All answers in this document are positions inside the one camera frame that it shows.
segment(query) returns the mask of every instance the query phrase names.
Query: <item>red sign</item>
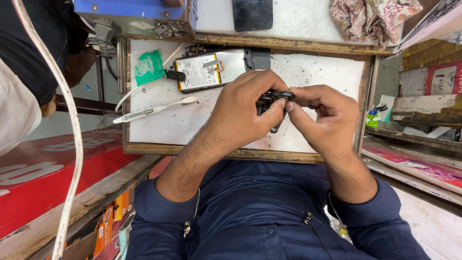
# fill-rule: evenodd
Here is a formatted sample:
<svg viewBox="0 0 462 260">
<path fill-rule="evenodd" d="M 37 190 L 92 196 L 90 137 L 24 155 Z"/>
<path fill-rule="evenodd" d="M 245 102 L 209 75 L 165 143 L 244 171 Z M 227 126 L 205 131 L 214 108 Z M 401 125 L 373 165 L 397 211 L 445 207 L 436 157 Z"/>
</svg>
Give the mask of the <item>red sign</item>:
<svg viewBox="0 0 462 260">
<path fill-rule="evenodd" d="M 141 157 L 122 150 L 122 129 L 82 133 L 76 194 Z M 75 164 L 72 134 L 20 143 L 0 157 L 0 238 L 64 202 Z"/>
<path fill-rule="evenodd" d="M 462 93 L 462 61 L 432 66 L 427 69 L 424 95 Z"/>
</svg>

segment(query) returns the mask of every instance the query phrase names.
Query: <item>person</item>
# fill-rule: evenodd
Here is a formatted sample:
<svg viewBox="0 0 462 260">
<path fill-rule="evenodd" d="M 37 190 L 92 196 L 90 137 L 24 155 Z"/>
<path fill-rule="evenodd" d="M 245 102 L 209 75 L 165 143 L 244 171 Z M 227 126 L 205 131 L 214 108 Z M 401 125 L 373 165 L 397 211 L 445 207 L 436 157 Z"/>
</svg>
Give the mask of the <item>person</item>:
<svg viewBox="0 0 462 260">
<path fill-rule="evenodd" d="M 270 88 L 295 102 L 279 99 L 257 116 L 255 102 Z M 222 160 L 268 134 L 284 107 L 325 166 Z M 328 86 L 288 89 L 271 70 L 239 76 L 162 174 L 135 188 L 127 259 L 429 259 L 395 191 L 353 151 L 358 113 L 354 99 Z M 331 228 L 326 204 L 353 244 Z"/>
<path fill-rule="evenodd" d="M 96 59 L 71 1 L 23 0 L 37 34 L 70 87 Z M 0 1 L 0 156 L 11 151 L 56 110 L 58 83 L 11 0 Z"/>
</svg>

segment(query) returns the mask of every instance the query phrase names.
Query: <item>fingernail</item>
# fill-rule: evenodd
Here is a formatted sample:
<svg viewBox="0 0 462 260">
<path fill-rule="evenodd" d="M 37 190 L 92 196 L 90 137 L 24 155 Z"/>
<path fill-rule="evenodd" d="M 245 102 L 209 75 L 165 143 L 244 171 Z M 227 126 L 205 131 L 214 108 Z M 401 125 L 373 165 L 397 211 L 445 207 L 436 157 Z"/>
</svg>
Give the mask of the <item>fingernail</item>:
<svg viewBox="0 0 462 260">
<path fill-rule="evenodd" d="M 286 111 L 290 112 L 295 108 L 295 106 L 292 104 L 292 102 L 289 102 L 286 104 Z"/>
</svg>

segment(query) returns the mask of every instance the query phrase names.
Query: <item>white plastic tool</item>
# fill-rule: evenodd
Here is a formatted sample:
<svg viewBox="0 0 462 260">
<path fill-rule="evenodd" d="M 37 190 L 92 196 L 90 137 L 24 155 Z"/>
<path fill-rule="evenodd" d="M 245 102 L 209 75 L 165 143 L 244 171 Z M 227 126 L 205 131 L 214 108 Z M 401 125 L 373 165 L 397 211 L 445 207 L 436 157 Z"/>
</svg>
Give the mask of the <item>white plastic tool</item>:
<svg viewBox="0 0 462 260">
<path fill-rule="evenodd" d="M 147 115 L 149 114 L 155 114 L 155 113 L 159 113 L 173 105 L 178 105 L 178 104 L 191 104 L 191 103 L 194 103 L 196 102 L 197 100 L 197 97 L 187 97 L 187 98 L 183 98 L 182 100 L 180 101 L 177 101 L 175 103 L 171 103 L 171 104 L 168 104 L 168 105 L 163 105 L 163 106 L 156 106 L 152 109 L 146 109 L 146 110 L 143 110 L 143 111 L 139 111 L 139 112 L 133 112 L 133 113 L 129 113 L 129 114 L 126 114 L 126 115 L 123 115 L 122 117 L 120 118 L 116 118 L 114 119 L 114 121 L 112 121 L 113 123 L 115 124 L 118 124 L 118 123 L 128 123 L 128 122 L 131 122 L 133 120 L 136 120 L 136 119 L 140 119 L 140 118 L 143 118 L 143 117 L 147 117 Z"/>
</svg>

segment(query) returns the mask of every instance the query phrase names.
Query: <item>navy blue shirt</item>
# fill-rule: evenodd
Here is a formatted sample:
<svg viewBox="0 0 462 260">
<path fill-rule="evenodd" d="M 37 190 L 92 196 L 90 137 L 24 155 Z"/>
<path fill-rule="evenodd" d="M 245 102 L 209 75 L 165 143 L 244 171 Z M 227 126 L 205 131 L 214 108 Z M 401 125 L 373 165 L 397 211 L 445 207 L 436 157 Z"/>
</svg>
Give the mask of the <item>navy blue shirt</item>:
<svg viewBox="0 0 462 260">
<path fill-rule="evenodd" d="M 135 189 L 128 260 L 429 259 L 400 218 L 397 194 L 381 180 L 362 204 L 330 193 L 324 165 L 222 160 L 181 203 L 163 198 L 155 183 Z M 326 204 L 353 244 L 331 228 Z"/>
</svg>

